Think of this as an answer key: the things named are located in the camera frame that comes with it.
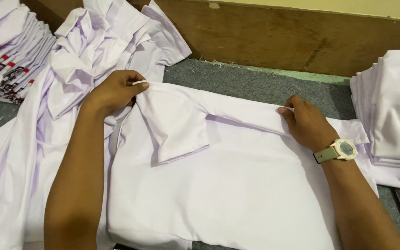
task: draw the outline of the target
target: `green watch strap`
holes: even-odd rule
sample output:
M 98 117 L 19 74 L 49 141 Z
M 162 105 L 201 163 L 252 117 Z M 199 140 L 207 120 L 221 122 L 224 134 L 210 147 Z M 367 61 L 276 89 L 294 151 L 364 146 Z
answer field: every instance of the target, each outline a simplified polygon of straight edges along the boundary
M 319 164 L 339 157 L 339 155 L 337 154 L 336 150 L 334 150 L 333 147 L 329 147 L 327 149 L 314 153 L 313 155 L 317 163 Z

